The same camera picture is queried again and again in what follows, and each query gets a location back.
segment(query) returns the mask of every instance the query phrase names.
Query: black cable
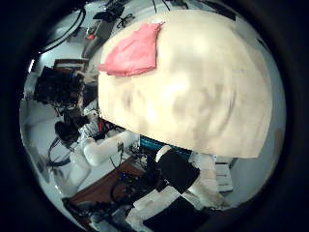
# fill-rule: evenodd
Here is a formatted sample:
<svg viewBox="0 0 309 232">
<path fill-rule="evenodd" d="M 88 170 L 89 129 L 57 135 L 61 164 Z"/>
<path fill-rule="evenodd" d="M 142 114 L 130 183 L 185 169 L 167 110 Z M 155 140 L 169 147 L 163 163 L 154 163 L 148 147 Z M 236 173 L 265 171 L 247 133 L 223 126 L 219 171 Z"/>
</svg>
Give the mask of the black cable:
<svg viewBox="0 0 309 232">
<path fill-rule="evenodd" d="M 110 189 L 110 191 L 109 191 L 109 197 L 110 197 L 110 199 L 111 199 L 113 202 L 115 202 L 115 203 L 117 203 L 118 200 L 114 197 L 114 190 L 115 190 L 115 188 L 116 188 L 119 184 L 121 184 L 121 183 L 122 183 L 121 180 L 117 180 L 117 181 L 113 184 L 113 186 L 111 187 L 111 189 Z"/>
<path fill-rule="evenodd" d="M 162 0 L 162 2 L 164 3 L 165 7 L 167 7 L 168 11 L 170 12 L 171 9 L 167 6 L 167 3 L 164 0 Z"/>
<path fill-rule="evenodd" d="M 70 29 L 72 29 L 72 28 L 74 27 L 74 25 L 76 24 L 76 22 L 77 22 L 78 19 L 80 18 L 81 14 L 82 14 L 82 10 L 80 10 L 80 12 L 79 12 L 79 14 L 78 14 L 78 16 L 77 16 L 77 19 L 75 20 L 75 22 L 73 23 L 73 25 L 72 25 L 61 37 L 59 37 L 59 38 L 57 38 L 57 39 L 54 39 L 54 40 L 48 42 L 47 45 L 53 44 L 53 43 L 59 41 L 60 39 L 64 38 L 64 37 L 67 35 L 67 33 L 70 31 Z"/>
<path fill-rule="evenodd" d="M 110 159 L 110 161 L 112 162 L 114 168 L 117 170 L 117 172 L 120 173 L 120 174 L 123 174 L 123 172 L 122 172 L 121 170 L 119 170 L 119 168 L 115 165 L 115 163 L 114 163 L 114 161 L 112 160 L 112 158 L 110 157 L 109 159 Z"/>
<path fill-rule="evenodd" d="M 156 13 L 155 0 L 153 0 L 153 4 L 154 4 L 154 11 Z"/>
<path fill-rule="evenodd" d="M 85 16 L 86 16 L 86 10 L 85 10 L 84 8 L 82 8 L 80 11 L 83 13 L 83 16 L 82 16 L 82 18 L 81 18 L 80 22 L 78 23 L 78 26 L 76 27 L 75 30 L 77 30 L 77 29 L 80 27 L 80 25 L 83 23 L 83 21 L 84 21 L 84 19 L 85 19 Z M 44 50 L 44 51 L 40 51 L 39 54 L 46 53 L 47 51 L 50 51 L 50 50 L 52 50 L 53 48 L 59 46 L 59 45 L 62 44 L 64 41 L 66 41 L 66 40 L 71 36 L 72 33 L 70 33 L 69 35 L 67 35 L 63 40 L 61 40 L 61 41 L 58 42 L 57 44 L 53 45 L 52 47 L 50 47 L 50 48 L 48 48 L 48 49 L 46 49 L 46 50 Z"/>
</svg>

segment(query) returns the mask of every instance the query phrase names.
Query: white plastic part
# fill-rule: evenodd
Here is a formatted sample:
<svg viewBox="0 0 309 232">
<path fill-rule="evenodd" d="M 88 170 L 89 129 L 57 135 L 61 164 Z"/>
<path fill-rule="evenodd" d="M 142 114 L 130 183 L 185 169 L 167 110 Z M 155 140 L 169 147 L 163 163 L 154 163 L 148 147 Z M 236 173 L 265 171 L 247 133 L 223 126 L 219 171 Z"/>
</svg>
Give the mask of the white plastic part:
<svg viewBox="0 0 309 232">
<path fill-rule="evenodd" d="M 145 205 L 150 202 L 150 201 L 156 201 L 157 198 L 159 198 L 160 194 L 159 192 L 154 189 L 147 195 L 143 196 L 142 198 L 138 199 L 133 203 L 133 206 L 135 207 L 136 210 L 141 210 L 145 207 Z"/>
<path fill-rule="evenodd" d="M 164 190 L 158 193 L 159 197 L 156 200 L 152 200 L 150 197 L 147 203 L 144 204 L 144 208 L 137 210 L 132 209 L 126 217 L 126 222 L 129 223 L 136 231 L 152 231 L 149 228 L 145 230 L 143 221 L 157 215 L 161 211 L 169 207 L 181 194 L 173 187 L 168 186 Z"/>
<path fill-rule="evenodd" d="M 112 155 L 120 152 L 120 147 L 126 148 L 139 139 L 139 134 L 125 130 L 117 135 L 105 139 L 99 145 L 93 138 L 85 138 L 81 141 L 86 160 L 92 166 L 98 166 Z"/>
<path fill-rule="evenodd" d="M 55 188 L 64 196 L 70 197 L 77 193 L 79 186 L 88 177 L 91 166 L 83 156 L 80 147 L 76 147 L 70 154 L 70 173 L 65 178 L 59 168 L 52 172 L 55 180 Z"/>
<path fill-rule="evenodd" d="M 202 205 L 202 203 L 200 202 L 199 198 L 194 195 L 194 194 L 191 194 L 189 192 L 184 192 L 182 194 L 182 197 L 187 200 L 188 202 L 191 203 L 191 205 L 198 211 L 202 210 L 204 208 L 204 205 Z"/>
<path fill-rule="evenodd" d="M 193 152 L 189 161 L 200 169 L 200 175 L 188 190 L 195 194 L 205 207 L 218 209 L 223 206 L 225 200 L 218 192 L 214 157 L 208 154 Z"/>
<path fill-rule="evenodd" d="M 218 191 L 214 157 L 208 154 L 193 152 L 189 161 L 191 161 L 195 167 L 200 169 L 200 181 L 203 186 L 212 191 Z"/>
<path fill-rule="evenodd" d="M 169 145 L 164 145 L 161 147 L 160 150 L 157 151 L 156 156 L 155 156 L 155 161 L 158 162 L 160 158 L 167 153 L 167 151 L 171 150 L 172 148 Z"/>
</svg>

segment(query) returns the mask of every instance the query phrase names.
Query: pink towel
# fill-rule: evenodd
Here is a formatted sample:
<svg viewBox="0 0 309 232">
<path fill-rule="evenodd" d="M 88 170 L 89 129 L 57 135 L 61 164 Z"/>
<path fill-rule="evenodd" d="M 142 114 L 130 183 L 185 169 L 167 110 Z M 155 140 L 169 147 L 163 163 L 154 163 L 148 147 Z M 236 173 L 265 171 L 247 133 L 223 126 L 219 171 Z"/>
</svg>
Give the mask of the pink towel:
<svg viewBox="0 0 309 232">
<path fill-rule="evenodd" d="M 130 76 L 155 68 L 155 42 L 160 23 L 142 24 L 128 38 L 120 41 L 98 70 L 109 75 Z"/>
</svg>

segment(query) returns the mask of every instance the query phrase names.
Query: black device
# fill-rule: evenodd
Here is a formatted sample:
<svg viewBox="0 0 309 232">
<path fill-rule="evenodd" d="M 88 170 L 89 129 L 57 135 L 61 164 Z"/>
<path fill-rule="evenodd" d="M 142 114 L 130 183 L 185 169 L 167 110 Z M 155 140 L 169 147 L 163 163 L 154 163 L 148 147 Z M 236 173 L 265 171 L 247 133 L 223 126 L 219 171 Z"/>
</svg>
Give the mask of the black device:
<svg viewBox="0 0 309 232">
<path fill-rule="evenodd" d="M 36 84 L 34 100 L 56 107 L 77 105 L 83 86 L 82 78 L 79 74 L 74 76 L 73 73 L 44 67 Z"/>
<path fill-rule="evenodd" d="M 65 109 L 63 115 L 64 122 L 59 121 L 55 124 L 55 132 L 61 143 L 69 147 L 73 142 L 77 141 L 80 135 L 78 129 L 90 122 L 87 116 L 81 116 L 78 108 Z"/>
<path fill-rule="evenodd" d="M 103 21 L 110 23 L 119 18 L 121 21 L 117 24 L 117 28 L 120 28 L 120 25 L 122 25 L 123 27 L 126 27 L 127 21 L 130 18 L 134 19 L 135 17 L 132 14 L 128 14 L 125 17 L 121 17 L 124 10 L 125 10 L 124 4 L 120 2 L 116 2 L 108 6 L 104 12 L 97 13 L 94 16 L 94 19 L 101 19 Z"/>
</svg>

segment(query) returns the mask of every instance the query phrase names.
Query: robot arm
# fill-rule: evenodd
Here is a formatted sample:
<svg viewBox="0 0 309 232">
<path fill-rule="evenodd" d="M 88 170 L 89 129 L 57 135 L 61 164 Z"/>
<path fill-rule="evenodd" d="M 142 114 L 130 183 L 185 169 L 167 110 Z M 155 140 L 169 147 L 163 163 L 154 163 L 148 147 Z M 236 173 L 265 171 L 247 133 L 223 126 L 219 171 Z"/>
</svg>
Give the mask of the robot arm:
<svg viewBox="0 0 309 232">
<path fill-rule="evenodd" d="M 56 189 L 66 197 L 75 195 L 80 185 L 89 176 L 91 165 L 100 165 L 138 139 L 139 135 L 129 130 L 107 138 L 99 144 L 91 137 L 85 138 L 81 141 L 81 145 L 74 150 L 74 153 L 70 154 L 70 173 L 67 178 L 59 168 L 54 168 L 53 176 Z"/>
</svg>

